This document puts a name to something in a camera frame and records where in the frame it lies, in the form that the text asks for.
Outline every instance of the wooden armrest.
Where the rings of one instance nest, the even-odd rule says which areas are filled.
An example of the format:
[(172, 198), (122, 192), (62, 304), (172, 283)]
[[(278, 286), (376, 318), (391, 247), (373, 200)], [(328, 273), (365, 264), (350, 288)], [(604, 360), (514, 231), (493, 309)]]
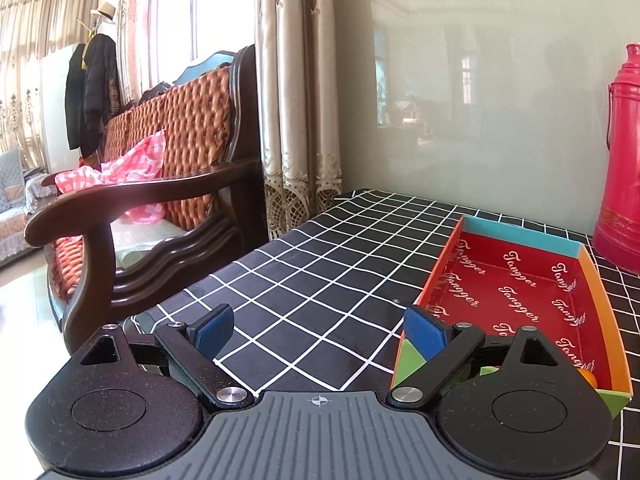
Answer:
[(66, 173), (67, 171), (68, 170), (57, 171), (56, 173), (48, 174), (45, 178), (42, 179), (42, 182), (40, 183), (40, 185), (44, 186), (44, 187), (55, 186), (56, 185), (56, 175), (60, 174), (60, 173)]
[(132, 208), (203, 196), (261, 173), (260, 160), (248, 158), (221, 162), (190, 176), (81, 189), (36, 212), (27, 222), (24, 238), (33, 247), (43, 247), (58, 238), (79, 236), (110, 224)]

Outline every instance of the blue gripper pad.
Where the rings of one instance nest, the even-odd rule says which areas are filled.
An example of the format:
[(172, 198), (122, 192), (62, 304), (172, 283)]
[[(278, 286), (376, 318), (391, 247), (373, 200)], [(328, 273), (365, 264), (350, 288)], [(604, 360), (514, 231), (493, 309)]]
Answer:
[(193, 346), (213, 360), (234, 334), (234, 321), (234, 310), (228, 304), (220, 304), (189, 326), (188, 330), (193, 330)]
[(404, 311), (404, 336), (420, 352), (425, 361), (433, 358), (447, 345), (444, 330), (431, 322), (414, 305)]

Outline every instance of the black coat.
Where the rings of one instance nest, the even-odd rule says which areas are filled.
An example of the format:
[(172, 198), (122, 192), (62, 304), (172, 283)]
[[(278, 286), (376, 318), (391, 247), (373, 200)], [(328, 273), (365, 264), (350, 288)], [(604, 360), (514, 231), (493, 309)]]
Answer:
[(84, 134), (84, 70), (82, 53), (84, 43), (79, 44), (69, 60), (69, 72), (66, 75), (65, 115), (66, 138), (69, 149), (80, 146), (80, 137)]
[(116, 62), (116, 44), (104, 34), (96, 34), (84, 51), (84, 121), (86, 131), (80, 137), (80, 153), (92, 155), (100, 145), (100, 124), (120, 112), (120, 82)]
[(104, 124), (120, 110), (120, 83), (116, 62), (116, 44), (104, 34), (96, 34), (84, 53), (84, 111)]

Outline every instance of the straw hat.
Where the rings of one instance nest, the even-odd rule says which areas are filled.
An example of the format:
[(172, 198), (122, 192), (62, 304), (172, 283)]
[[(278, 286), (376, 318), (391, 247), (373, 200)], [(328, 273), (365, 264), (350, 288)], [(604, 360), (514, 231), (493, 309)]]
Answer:
[(116, 8), (107, 2), (101, 3), (97, 9), (91, 9), (91, 15), (102, 18), (105, 22), (113, 24)]

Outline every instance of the black grid tablecloth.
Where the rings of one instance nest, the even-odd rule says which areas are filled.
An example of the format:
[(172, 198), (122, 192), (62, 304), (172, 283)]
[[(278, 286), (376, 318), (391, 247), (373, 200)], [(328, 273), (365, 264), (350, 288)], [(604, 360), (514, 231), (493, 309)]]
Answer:
[(582, 242), (615, 310), (638, 395), (614, 422), (598, 467), (604, 480), (640, 471), (640, 278), (594, 254), (585, 235), (462, 206), (358, 190), (328, 212), (136, 316), (140, 332), (190, 323), (220, 303), (234, 336), (216, 363), (254, 394), (273, 390), (386, 392), (402, 305), (411, 304), (460, 215)]

